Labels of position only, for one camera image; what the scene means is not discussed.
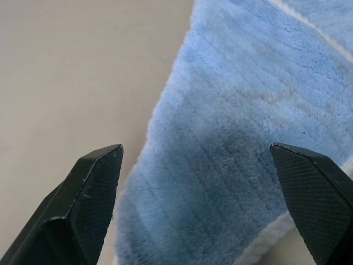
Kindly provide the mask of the light blue fluffy towel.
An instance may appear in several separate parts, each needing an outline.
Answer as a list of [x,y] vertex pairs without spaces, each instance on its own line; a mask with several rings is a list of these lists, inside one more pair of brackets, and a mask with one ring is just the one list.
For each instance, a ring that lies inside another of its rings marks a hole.
[[120,194],[119,265],[254,265],[294,224],[272,142],[353,177],[353,0],[196,0]]

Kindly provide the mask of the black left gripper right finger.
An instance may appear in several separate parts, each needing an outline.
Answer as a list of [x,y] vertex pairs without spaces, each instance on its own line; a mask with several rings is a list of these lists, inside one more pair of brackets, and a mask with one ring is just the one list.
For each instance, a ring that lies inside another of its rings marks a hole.
[[316,265],[353,265],[353,180],[329,157],[270,147],[287,208]]

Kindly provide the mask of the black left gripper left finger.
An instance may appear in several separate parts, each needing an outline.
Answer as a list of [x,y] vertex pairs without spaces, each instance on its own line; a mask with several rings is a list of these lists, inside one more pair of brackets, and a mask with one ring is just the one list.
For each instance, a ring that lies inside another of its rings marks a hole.
[[124,149],[81,157],[40,203],[0,265],[97,265],[113,217]]

